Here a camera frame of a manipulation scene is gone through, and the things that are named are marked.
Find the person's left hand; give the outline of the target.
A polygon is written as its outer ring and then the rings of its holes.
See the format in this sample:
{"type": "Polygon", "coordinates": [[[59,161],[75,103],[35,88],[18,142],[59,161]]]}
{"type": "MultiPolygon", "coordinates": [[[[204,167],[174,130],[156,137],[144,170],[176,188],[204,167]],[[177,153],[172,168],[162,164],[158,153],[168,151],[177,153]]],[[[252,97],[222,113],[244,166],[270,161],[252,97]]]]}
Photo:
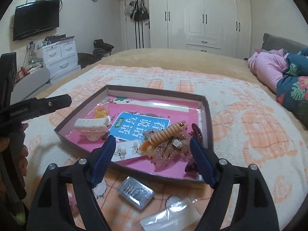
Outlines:
{"type": "MultiPolygon", "coordinates": [[[[3,152],[8,148],[8,144],[10,143],[10,139],[8,137],[1,137],[0,140],[0,151],[3,152]]],[[[27,166],[28,166],[28,160],[27,156],[29,155],[28,148],[23,145],[23,147],[20,150],[20,160],[18,163],[20,172],[23,176],[27,175],[27,166]]]]}

